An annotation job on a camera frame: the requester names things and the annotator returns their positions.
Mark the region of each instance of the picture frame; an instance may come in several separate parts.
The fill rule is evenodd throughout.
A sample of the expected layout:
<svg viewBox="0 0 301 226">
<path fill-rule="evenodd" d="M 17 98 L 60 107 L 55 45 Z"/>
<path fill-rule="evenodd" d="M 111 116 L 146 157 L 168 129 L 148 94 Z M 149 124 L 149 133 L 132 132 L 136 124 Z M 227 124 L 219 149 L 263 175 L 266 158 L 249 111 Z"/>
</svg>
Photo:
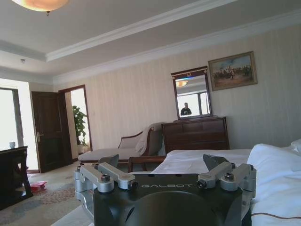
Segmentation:
<svg viewBox="0 0 301 226">
<path fill-rule="evenodd" d="M 208 62 L 212 91 L 257 84 L 254 52 Z"/>
</svg>

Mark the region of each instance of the logo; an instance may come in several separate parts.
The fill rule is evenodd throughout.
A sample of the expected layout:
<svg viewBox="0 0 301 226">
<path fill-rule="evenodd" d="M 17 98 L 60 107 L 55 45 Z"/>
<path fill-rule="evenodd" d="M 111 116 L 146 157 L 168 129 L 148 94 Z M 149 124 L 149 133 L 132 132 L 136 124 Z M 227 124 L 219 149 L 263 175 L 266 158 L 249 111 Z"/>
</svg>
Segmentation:
<svg viewBox="0 0 301 226">
<path fill-rule="evenodd" d="M 143 188 L 161 188 L 161 187 L 166 187 L 166 188 L 175 188 L 175 187 L 191 187 L 192 185 L 141 185 Z"/>
</svg>

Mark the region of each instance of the bed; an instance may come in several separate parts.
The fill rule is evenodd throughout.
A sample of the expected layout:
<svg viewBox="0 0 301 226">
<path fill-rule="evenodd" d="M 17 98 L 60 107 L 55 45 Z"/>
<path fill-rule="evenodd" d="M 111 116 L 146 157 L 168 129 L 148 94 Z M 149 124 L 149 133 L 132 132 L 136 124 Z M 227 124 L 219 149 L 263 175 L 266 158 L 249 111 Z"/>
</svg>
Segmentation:
<svg viewBox="0 0 301 226">
<path fill-rule="evenodd" d="M 252 150 L 175 150 L 152 173 L 207 172 L 204 153 L 223 156 L 236 165 L 252 164 L 257 169 L 256 198 L 251 206 L 253 226 L 301 225 L 301 139 L 286 148 L 260 144 Z M 74 222 L 82 212 L 77 208 L 54 225 L 89 225 Z"/>
</svg>

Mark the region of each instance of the wooden door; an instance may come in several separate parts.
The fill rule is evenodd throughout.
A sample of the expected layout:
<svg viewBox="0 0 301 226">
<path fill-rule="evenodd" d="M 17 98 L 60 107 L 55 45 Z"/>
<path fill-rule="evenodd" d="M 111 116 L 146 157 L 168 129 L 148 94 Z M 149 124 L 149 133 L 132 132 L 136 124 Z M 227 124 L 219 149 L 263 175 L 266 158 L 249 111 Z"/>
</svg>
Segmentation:
<svg viewBox="0 0 301 226">
<path fill-rule="evenodd" d="M 64 93 L 32 92 L 40 172 L 72 164 Z"/>
</svg>

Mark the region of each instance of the striped wallpaper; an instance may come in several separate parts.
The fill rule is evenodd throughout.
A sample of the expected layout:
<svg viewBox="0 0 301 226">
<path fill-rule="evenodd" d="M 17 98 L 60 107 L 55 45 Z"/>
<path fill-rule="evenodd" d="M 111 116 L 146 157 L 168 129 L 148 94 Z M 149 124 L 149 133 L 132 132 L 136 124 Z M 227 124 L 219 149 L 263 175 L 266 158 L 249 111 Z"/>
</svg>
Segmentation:
<svg viewBox="0 0 301 226">
<path fill-rule="evenodd" d="M 301 138 L 301 25 L 55 85 L 54 90 L 85 84 L 94 149 L 117 147 L 121 136 L 177 119 L 170 73 L 247 51 L 254 51 L 258 84 L 211 92 L 213 113 L 227 117 L 231 148 L 289 145 Z"/>
</svg>

